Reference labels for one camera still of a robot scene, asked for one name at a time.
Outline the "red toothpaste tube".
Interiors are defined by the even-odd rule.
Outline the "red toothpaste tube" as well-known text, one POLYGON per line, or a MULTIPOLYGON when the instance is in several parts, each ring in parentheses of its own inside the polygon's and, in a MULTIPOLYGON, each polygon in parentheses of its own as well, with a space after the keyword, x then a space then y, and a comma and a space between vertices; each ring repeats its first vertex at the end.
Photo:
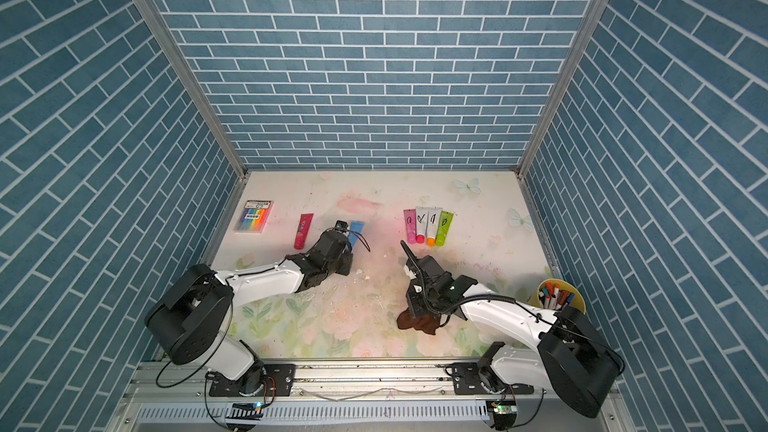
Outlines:
POLYGON ((313 213, 304 213, 300 216, 295 239, 294 239, 295 250, 302 250, 305 247, 305 243, 311 228, 313 216, 314 216, 313 213))

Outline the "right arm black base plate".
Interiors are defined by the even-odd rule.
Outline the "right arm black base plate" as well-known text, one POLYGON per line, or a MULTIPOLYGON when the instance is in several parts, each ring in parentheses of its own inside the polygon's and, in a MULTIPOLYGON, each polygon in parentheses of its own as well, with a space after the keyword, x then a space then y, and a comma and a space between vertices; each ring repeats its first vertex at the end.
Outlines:
POLYGON ((455 362, 443 368, 449 376, 456 395, 531 395, 534 387, 526 384, 506 384, 489 367, 478 363, 455 362))

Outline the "blue toothpaste tube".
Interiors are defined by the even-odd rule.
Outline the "blue toothpaste tube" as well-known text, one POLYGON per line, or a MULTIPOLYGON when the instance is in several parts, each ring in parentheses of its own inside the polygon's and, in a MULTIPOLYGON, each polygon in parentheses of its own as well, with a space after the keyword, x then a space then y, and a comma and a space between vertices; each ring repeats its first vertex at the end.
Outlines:
POLYGON ((358 239, 362 235, 363 227, 363 222, 353 221, 349 224, 348 240, 351 248, 353 248, 354 245, 358 242, 358 239))

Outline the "magenta toothpaste tube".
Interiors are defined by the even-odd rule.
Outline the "magenta toothpaste tube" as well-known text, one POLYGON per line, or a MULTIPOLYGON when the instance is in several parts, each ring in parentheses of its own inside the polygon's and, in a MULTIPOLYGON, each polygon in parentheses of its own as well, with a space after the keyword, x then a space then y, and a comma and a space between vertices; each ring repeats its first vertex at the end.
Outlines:
POLYGON ((406 240, 408 244, 417 242, 417 214, 415 209, 405 209, 403 211, 406 240))

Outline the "brown wiping cloth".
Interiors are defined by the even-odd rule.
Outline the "brown wiping cloth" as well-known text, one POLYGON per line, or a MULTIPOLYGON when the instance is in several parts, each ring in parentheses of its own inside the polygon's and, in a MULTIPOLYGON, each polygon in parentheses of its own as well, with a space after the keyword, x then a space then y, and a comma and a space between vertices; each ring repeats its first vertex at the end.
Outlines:
POLYGON ((399 314, 396 319, 396 325, 399 330, 413 329, 434 336, 441 327, 439 315, 426 314, 416 316, 410 310, 406 309, 399 314))

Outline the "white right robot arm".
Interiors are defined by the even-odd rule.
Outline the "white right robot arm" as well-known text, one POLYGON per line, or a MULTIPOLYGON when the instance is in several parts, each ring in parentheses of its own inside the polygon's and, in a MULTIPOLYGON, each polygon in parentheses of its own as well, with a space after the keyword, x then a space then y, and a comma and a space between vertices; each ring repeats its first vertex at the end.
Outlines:
POLYGON ((496 294, 477 280, 453 277, 431 256, 409 253, 408 308, 402 329, 434 332, 452 317, 488 326, 524 345, 523 351, 494 342, 472 369, 483 390, 498 395, 520 384, 553 392, 575 412, 594 418, 601 411, 625 362, 579 309, 524 304, 496 294))

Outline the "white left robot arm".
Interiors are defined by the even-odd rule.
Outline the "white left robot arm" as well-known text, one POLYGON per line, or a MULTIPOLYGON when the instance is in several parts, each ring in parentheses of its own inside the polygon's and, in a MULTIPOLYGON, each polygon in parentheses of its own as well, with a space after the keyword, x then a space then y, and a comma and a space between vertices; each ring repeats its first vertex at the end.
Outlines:
POLYGON ((271 296, 300 293, 329 276, 347 275, 353 260, 349 225, 338 221, 306 252, 272 265, 215 271, 187 269, 147 312, 144 322, 175 365, 196 363, 251 395, 262 385, 263 362, 244 342, 227 336, 236 308, 271 296))

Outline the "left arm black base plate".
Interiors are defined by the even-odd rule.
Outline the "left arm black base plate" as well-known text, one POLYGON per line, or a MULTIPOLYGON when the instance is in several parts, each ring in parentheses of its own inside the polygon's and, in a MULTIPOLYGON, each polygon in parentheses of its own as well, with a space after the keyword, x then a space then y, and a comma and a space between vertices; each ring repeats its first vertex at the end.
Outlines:
POLYGON ((206 373, 208 394, 211 397, 287 397, 291 393, 295 373, 296 365, 292 363, 259 363, 237 380, 210 371, 206 373))

